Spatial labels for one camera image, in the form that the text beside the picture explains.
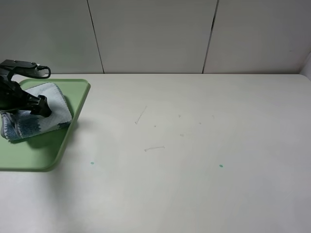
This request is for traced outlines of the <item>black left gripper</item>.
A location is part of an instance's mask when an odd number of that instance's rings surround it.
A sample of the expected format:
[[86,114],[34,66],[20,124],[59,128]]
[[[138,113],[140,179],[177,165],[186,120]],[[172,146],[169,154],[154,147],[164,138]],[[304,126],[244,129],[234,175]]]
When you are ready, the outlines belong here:
[[49,117],[52,111],[48,106],[47,97],[28,94],[19,83],[12,81],[12,77],[8,74],[5,71],[0,72],[0,110],[3,112],[27,110],[31,115]]

